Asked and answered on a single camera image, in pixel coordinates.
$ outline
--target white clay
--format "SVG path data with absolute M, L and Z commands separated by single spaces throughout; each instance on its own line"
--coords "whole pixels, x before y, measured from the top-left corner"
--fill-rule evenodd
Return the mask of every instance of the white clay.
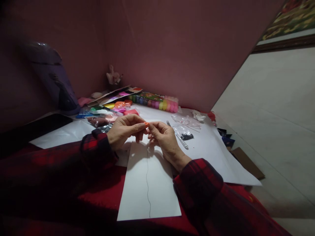
M 100 92 L 95 92 L 95 93 L 92 93 L 92 94 L 91 94 L 91 97 L 92 97 L 92 98 L 98 98 L 98 97 L 101 97 L 101 96 L 103 96 L 103 94 L 100 93 Z

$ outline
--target cardboard box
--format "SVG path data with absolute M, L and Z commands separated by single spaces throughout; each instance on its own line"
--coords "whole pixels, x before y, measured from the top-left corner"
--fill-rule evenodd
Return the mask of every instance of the cardboard box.
M 254 164 L 254 162 L 252 162 L 251 159 L 249 159 L 240 147 L 234 149 L 231 153 L 235 156 L 239 163 L 258 180 L 265 178 L 265 175 L 261 172 L 261 170 Z

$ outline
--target left hand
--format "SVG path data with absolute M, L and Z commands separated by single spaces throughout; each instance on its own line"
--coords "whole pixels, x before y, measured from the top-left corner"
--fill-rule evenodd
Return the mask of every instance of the left hand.
M 145 120 L 136 114 L 118 117 L 112 128 L 108 131 L 108 142 L 113 151 L 118 150 L 131 136 L 136 137 L 136 142 L 142 141 L 143 134 L 148 134 L 144 124 Z

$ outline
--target hand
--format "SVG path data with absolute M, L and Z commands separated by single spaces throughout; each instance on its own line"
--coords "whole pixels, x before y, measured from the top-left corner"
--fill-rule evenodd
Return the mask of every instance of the hand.
M 143 134 L 148 134 L 144 122 L 145 120 L 136 114 L 118 117 L 107 133 L 112 150 L 116 151 L 121 148 L 127 138 L 131 136 L 135 136 L 136 142 L 139 143 Z
M 150 122 L 149 136 L 150 143 L 158 143 L 162 149 L 163 156 L 178 172 L 191 161 L 178 146 L 176 136 L 172 127 L 163 122 Z

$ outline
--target plaid sleeve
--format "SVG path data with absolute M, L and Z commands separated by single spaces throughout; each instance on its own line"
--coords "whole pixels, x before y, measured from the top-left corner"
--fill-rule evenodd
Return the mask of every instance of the plaid sleeve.
M 265 211 L 224 184 L 204 159 L 189 162 L 173 182 L 200 235 L 290 235 Z
M 20 211 L 78 195 L 94 173 L 115 164 L 107 135 L 98 129 L 82 141 L 0 161 L 0 208 Z

